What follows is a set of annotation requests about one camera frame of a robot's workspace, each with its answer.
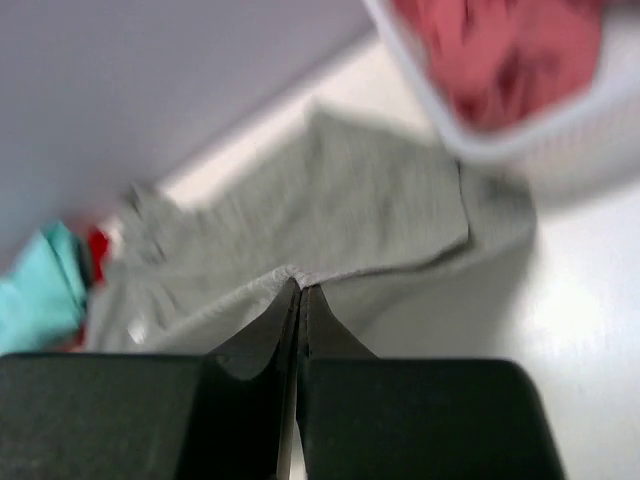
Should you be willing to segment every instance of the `gray background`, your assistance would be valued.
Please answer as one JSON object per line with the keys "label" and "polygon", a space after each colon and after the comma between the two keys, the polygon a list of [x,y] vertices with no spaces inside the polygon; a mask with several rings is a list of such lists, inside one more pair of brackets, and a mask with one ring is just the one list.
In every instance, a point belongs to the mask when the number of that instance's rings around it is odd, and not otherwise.
{"label": "gray background", "polygon": [[0,1],[0,267],[371,29],[359,0]]}

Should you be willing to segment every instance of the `white surface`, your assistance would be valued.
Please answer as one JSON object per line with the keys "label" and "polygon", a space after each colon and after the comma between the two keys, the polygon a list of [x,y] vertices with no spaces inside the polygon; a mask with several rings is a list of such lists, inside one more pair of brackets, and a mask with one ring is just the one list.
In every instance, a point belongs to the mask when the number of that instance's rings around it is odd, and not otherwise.
{"label": "white surface", "polygon": [[[265,149],[299,128],[314,101],[431,135],[388,53],[372,41],[203,152],[165,190],[183,205],[220,195]],[[588,192],[552,197],[534,185],[540,225],[532,252],[437,285],[427,299],[428,318],[399,315],[393,324],[358,332],[385,356],[515,359],[538,386],[569,478],[581,480],[640,473],[640,183],[621,186],[640,168],[622,169],[612,159],[610,170]],[[294,458],[292,478],[302,478]]]}
{"label": "white surface", "polygon": [[[469,164],[524,161],[519,169],[527,169],[526,164],[544,162],[549,154],[565,157],[570,153],[575,157],[590,152],[594,148],[591,143],[597,146],[602,138],[615,138],[607,143],[603,154],[618,155],[618,150],[624,149],[624,143],[630,140],[625,127],[640,120],[638,8],[623,5],[609,9],[604,22],[600,71],[589,91],[549,107],[513,128],[483,134],[458,120],[447,99],[441,97],[437,86],[425,75],[427,55],[395,15],[391,0],[363,1],[444,143]],[[635,145],[640,148],[640,141]]]}

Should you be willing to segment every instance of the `gray cloth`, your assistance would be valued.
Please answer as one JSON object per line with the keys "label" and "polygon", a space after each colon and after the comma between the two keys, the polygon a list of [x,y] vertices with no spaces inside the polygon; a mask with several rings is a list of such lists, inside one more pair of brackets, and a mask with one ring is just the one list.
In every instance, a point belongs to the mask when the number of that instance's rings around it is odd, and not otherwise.
{"label": "gray cloth", "polygon": [[120,219],[123,253],[92,297],[89,350],[206,352],[291,276],[344,282],[346,304],[384,302],[403,272],[451,275],[535,227],[526,192],[440,147],[324,112],[210,208],[137,189]]}

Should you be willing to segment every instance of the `white plastic bin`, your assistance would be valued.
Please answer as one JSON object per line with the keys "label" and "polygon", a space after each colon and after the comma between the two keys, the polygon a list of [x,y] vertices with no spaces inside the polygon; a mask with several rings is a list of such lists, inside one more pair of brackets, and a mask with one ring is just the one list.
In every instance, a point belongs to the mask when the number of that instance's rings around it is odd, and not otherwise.
{"label": "white plastic bin", "polygon": [[[591,89],[551,106],[514,127],[474,132],[463,125],[426,74],[425,52],[390,0],[363,0],[445,146],[474,165],[517,165],[528,174],[554,173],[585,157],[638,153],[640,162],[640,8],[610,7],[600,67]],[[592,160],[590,167],[595,167]]]}

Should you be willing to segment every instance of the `white table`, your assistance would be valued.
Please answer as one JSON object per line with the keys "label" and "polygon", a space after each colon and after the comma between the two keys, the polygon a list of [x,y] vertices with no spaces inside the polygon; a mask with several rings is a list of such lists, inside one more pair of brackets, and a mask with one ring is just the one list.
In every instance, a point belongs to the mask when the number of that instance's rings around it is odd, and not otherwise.
{"label": "white table", "polygon": [[[433,135],[371,40],[202,152],[165,190],[183,205],[220,195],[318,101]],[[640,183],[579,193],[562,206],[536,194],[533,248],[439,285],[429,321],[373,323],[359,336],[382,356],[514,359],[538,386],[569,478],[640,478]],[[296,457],[292,478],[302,475]]]}

